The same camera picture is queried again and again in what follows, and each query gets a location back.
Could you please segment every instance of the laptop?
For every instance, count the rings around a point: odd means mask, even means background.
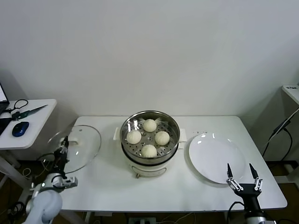
[[[8,105],[9,105],[9,100],[7,99],[6,94],[0,83],[0,114],[3,113],[3,111],[8,107]]]

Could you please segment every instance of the table leg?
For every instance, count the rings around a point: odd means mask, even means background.
[[[71,224],[86,224],[74,211],[61,210],[59,214]]]
[[[14,158],[14,156],[7,150],[0,151],[0,155],[16,168],[20,168],[20,163]]]
[[[30,188],[30,181],[22,176],[12,165],[0,157],[0,170],[8,174],[8,177],[20,185],[23,189]]]

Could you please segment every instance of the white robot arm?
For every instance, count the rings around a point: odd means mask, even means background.
[[[50,224],[62,208],[62,198],[54,190],[38,194],[32,201],[32,209],[23,224]]]
[[[62,208],[59,193],[78,185],[76,177],[67,178],[64,173],[64,167],[68,162],[68,145],[68,137],[65,137],[54,152],[55,160],[50,173],[43,183],[32,189],[32,198],[26,206],[28,216],[23,224],[51,224]]]

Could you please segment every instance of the steamed bun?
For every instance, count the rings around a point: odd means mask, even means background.
[[[157,124],[153,119],[147,119],[143,124],[143,128],[147,132],[153,132],[157,128]]]
[[[141,149],[141,155],[146,158],[156,157],[157,150],[153,145],[145,145]]]
[[[155,141],[158,145],[165,146],[170,140],[170,136],[167,132],[158,132],[155,135]]]
[[[137,144],[141,140],[141,133],[137,130],[130,131],[127,134],[127,141],[130,144]]]

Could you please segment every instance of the power strip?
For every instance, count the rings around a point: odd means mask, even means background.
[[[129,218],[129,224],[156,224],[156,218],[154,217]]]
[[[297,104],[299,104],[299,86],[298,85],[283,85],[282,89],[289,95]]]

